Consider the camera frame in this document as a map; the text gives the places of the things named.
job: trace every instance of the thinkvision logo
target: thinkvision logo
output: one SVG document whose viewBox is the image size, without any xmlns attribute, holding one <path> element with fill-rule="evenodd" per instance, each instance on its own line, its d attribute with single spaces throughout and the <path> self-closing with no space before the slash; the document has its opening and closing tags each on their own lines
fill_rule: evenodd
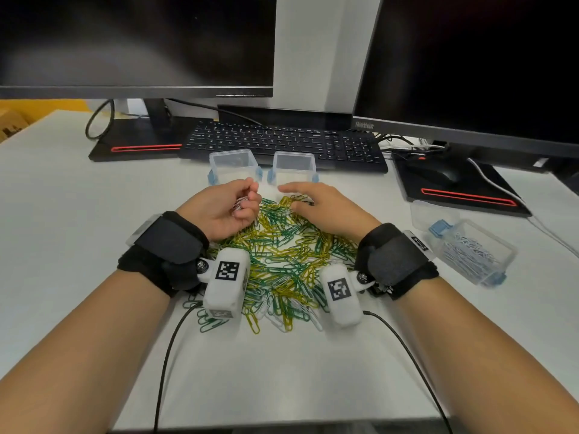
<svg viewBox="0 0 579 434">
<path fill-rule="evenodd" d="M 365 130 L 372 130 L 374 129 L 374 123 L 366 123 L 364 121 L 357 121 L 356 128 L 363 128 Z"/>
</svg>

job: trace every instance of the black keyboard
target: black keyboard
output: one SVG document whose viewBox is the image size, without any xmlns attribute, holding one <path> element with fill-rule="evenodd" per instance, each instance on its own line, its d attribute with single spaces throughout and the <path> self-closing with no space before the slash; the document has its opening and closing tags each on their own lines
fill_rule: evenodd
<svg viewBox="0 0 579 434">
<path fill-rule="evenodd" d="M 279 126 L 200 123 L 181 146 L 182 159 L 207 160 L 212 152 L 251 149 L 259 164 L 273 163 L 276 151 L 315 155 L 317 169 L 387 173 L 372 134 Z"/>
</svg>

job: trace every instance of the desk surface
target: desk surface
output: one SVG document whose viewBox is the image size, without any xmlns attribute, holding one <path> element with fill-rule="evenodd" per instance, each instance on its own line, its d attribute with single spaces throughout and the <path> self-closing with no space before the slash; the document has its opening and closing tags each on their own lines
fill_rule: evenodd
<svg viewBox="0 0 579 434">
<path fill-rule="evenodd" d="M 207 185 L 208 164 L 187 160 L 93 163 L 88 115 L 55 112 L 0 145 L 0 376 L 76 307 L 116 266 L 125 240 L 153 213 L 176 208 Z M 579 247 L 579 199 L 551 175 L 500 169 L 541 220 Z M 394 173 L 322 171 L 382 221 L 412 228 Z M 276 190 L 261 187 L 264 196 Z M 579 265 L 526 220 L 461 212 L 519 249 L 497 289 L 441 274 L 515 338 L 579 399 Z M 151 428 L 163 357 L 185 310 L 172 303 L 116 429 Z M 362 306 L 394 323 L 390 300 Z M 298 322 L 281 334 L 268 321 L 199 333 L 194 316 L 176 340 L 162 428 L 437 418 L 428 392 L 393 335 L 366 318 L 324 331 Z"/>
</svg>

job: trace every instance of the forearm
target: forearm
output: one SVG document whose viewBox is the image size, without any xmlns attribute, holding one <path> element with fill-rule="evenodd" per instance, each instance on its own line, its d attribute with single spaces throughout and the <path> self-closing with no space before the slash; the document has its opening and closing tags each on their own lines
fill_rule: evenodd
<svg viewBox="0 0 579 434">
<path fill-rule="evenodd" d="M 115 271 L 0 381 L 0 432 L 105 432 L 168 304 Z"/>
<path fill-rule="evenodd" d="M 396 301 L 434 384 L 473 433 L 579 432 L 579 404 L 442 278 Z"/>
</svg>

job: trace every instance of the red outline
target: red outline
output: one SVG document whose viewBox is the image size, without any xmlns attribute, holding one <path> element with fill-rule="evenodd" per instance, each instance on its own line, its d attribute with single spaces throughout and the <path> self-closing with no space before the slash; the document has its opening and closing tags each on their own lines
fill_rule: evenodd
<svg viewBox="0 0 579 434">
<path fill-rule="evenodd" d="M 111 152 L 139 152 L 147 150 L 177 150 L 182 145 L 140 145 L 140 146 L 115 146 L 111 148 Z"/>
<path fill-rule="evenodd" d="M 437 189 L 420 189 L 420 190 L 423 194 L 429 195 L 429 196 L 440 196 L 443 198 L 453 198 L 456 200 L 474 201 L 477 203 L 498 204 L 498 205 L 507 205 L 509 207 L 517 207 L 517 203 L 515 201 L 506 200 L 504 198 L 494 198 L 491 196 L 482 196 L 482 195 L 471 195 L 468 193 L 451 192 L 448 190 L 437 190 Z M 473 198 L 479 198 L 479 199 L 475 200 L 473 198 L 460 198 L 458 196 L 451 196 L 451 195 L 471 196 Z"/>
</svg>

